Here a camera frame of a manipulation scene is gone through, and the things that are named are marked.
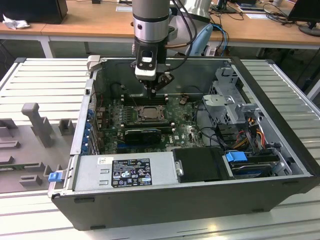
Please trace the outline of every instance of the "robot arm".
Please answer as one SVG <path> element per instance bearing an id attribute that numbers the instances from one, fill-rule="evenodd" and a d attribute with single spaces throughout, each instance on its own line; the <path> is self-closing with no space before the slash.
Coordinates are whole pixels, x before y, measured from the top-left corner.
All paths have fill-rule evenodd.
<path id="1" fill-rule="evenodd" d="M 135 75 L 146 87 L 149 97 L 156 94 L 159 78 L 170 78 L 157 72 L 165 65 L 169 34 L 170 0 L 133 0 Z"/>
<path id="2" fill-rule="evenodd" d="M 180 0 L 173 2 L 182 6 Z M 179 10 L 181 14 L 170 22 L 170 0 L 132 1 L 136 55 L 134 72 L 146 87 L 149 98 L 154 97 L 158 90 L 174 79 L 171 69 L 166 66 L 167 49 L 187 53 L 187 57 L 195 55 L 191 54 L 194 50 L 192 44 L 199 38 L 198 33 L 210 23 L 210 4 L 210 0 L 186 0 L 184 7 Z M 212 32 L 211 24 L 209 26 L 211 29 L 207 30 L 206 37 L 202 38 L 204 46 Z M 179 37 L 168 44 L 172 31 L 178 31 Z"/>

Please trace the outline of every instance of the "psu label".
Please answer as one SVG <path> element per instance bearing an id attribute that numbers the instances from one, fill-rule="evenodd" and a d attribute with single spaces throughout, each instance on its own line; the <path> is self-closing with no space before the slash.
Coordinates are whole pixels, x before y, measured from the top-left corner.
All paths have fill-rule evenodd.
<path id="1" fill-rule="evenodd" d="M 112 161 L 112 181 L 114 188 L 152 185 L 149 158 Z"/>

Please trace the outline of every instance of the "blue plastic clip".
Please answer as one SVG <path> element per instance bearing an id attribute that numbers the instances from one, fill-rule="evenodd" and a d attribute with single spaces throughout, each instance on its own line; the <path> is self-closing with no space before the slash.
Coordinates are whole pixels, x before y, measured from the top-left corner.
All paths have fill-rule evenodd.
<path id="1" fill-rule="evenodd" d="M 62 182 L 62 172 L 52 172 L 49 174 L 48 181 L 51 182 Z"/>
<path id="2" fill-rule="evenodd" d="M 86 122 L 86 123 L 85 123 L 85 128 L 86 128 L 86 129 L 90 129 L 91 126 L 92 126 L 91 123 L 89 123 L 89 122 Z"/>
<path id="3" fill-rule="evenodd" d="M 92 117 L 94 115 L 94 111 L 91 109 L 88 109 L 88 116 Z"/>
<path id="4" fill-rule="evenodd" d="M 89 142 L 89 139 L 87 137 L 82 138 L 82 142 L 87 144 Z"/>
<path id="5" fill-rule="evenodd" d="M 246 162 L 248 161 L 246 154 L 243 151 L 230 151 L 226 155 L 228 162 Z"/>
<path id="6" fill-rule="evenodd" d="M 85 146 L 85 145 L 83 145 L 82 147 L 81 147 L 81 150 L 83 151 L 83 152 L 88 152 L 88 146 Z"/>

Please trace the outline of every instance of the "black monitor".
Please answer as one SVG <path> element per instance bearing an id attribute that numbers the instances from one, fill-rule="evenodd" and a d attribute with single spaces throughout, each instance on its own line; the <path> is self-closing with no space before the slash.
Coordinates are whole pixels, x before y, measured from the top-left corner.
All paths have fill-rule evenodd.
<path id="1" fill-rule="evenodd" d="M 308 26 L 300 26 L 299 30 L 320 37 L 320 29 L 316 28 L 316 24 L 320 22 L 320 0 L 297 0 L 288 20 L 308 22 Z"/>

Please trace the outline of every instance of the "black computer case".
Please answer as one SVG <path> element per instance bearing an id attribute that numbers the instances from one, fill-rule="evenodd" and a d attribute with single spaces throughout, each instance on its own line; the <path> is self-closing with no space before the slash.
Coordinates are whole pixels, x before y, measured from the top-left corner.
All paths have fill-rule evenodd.
<path id="1" fill-rule="evenodd" d="M 3 15 L 28 23 L 60 24 L 68 11 L 66 0 L 0 0 Z"/>

